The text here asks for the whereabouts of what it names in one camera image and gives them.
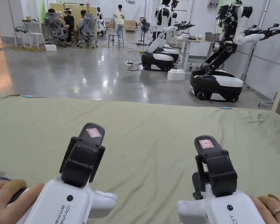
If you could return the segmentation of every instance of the standing fan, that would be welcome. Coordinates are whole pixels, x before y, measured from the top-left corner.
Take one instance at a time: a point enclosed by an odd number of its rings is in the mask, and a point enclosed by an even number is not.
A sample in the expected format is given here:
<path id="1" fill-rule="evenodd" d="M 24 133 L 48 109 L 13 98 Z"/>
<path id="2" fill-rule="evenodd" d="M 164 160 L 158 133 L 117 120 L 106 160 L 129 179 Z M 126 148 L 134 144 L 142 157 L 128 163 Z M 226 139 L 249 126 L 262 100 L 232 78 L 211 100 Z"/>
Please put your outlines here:
<path id="1" fill-rule="evenodd" d="M 139 43 L 137 45 L 147 45 L 147 44 L 145 44 L 145 33 L 148 32 L 149 27 L 150 27 L 150 23 L 146 22 L 146 20 L 143 19 L 142 26 L 141 26 L 141 31 L 143 33 L 141 34 L 141 40 L 139 40 Z"/>

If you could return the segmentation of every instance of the gray concrete floor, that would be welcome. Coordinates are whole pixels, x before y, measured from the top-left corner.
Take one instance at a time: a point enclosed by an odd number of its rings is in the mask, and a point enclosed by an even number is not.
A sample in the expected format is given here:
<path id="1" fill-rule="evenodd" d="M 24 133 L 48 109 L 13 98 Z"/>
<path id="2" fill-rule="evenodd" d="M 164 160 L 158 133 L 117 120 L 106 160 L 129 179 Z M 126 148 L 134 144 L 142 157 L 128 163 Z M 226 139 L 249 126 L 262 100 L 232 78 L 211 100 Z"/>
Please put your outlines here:
<path id="1" fill-rule="evenodd" d="M 69 97 L 95 100 L 132 101 L 181 106 L 258 108 L 267 100 L 244 88 L 236 103 L 199 101 L 190 93 L 189 75 L 184 81 L 170 82 L 165 72 L 128 71 L 125 60 L 141 62 L 132 55 L 139 34 L 126 34 L 125 47 L 59 47 L 56 52 L 0 51 L 0 94 L 38 97 Z"/>

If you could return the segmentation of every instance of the white foam box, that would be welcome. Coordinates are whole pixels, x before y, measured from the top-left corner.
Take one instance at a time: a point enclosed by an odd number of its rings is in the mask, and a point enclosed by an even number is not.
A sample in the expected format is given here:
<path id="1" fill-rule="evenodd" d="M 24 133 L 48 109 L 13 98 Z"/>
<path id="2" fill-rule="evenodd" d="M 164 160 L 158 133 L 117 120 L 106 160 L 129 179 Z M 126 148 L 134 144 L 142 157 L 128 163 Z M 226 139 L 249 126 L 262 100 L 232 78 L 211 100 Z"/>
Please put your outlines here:
<path id="1" fill-rule="evenodd" d="M 170 81 L 180 81 L 180 80 L 184 80 L 186 76 L 186 73 L 182 70 L 182 69 L 172 69 L 170 71 L 168 71 L 168 76 L 167 79 L 169 79 Z"/>
<path id="2" fill-rule="evenodd" d="M 46 44 L 45 50 L 46 51 L 57 51 L 57 47 L 56 47 L 56 45 L 53 45 L 53 44 Z"/>

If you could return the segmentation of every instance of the office chair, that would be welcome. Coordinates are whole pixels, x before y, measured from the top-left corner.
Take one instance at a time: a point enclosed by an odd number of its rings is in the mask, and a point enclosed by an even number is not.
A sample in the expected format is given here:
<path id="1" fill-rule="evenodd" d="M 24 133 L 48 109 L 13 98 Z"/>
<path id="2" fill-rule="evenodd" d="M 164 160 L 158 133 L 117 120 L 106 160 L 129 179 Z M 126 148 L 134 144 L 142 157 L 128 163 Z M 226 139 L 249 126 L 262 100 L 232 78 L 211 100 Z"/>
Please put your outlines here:
<path id="1" fill-rule="evenodd" d="M 71 43 L 66 42 L 68 30 L 62 28 L 61 19 L 58 17 L 57 13 L 46 13 L 44 21 L 48 28 L 48 34 L 51 37 L 51 40 L 46 41 L 46 43 L 62 45 L 64 47 L 66 47 L 66 45 L 71 46 Z"/>
<path id="2" fill-rule="evenodd" d="M 86 13 L 83 19 L 83 26 L 80 29 L 79 39 L 85 40 L 85 43 L 79 44 L 78 46 L 81 48 L 83 45 L 90 46 L 92 48 L 94 46 L 98 47 L 98 40 L 95 39 L 94 29 L 97 24 L 97 19 L 94 18 L 93 14 Z"/>

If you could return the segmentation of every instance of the ring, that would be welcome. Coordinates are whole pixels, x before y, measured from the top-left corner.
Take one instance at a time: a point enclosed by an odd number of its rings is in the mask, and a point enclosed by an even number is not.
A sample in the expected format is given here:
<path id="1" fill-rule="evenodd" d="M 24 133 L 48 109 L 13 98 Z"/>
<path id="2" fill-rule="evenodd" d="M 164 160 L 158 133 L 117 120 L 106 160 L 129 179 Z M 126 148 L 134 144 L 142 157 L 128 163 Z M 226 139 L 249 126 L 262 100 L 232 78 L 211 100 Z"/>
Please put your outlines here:
<path id="1" fill-rule="evenodd" d="M 280 212 L 280 209 L 276 209 L 275 212 L 274 212 L 274 215 L 276 215 L 279 212 Z"/>

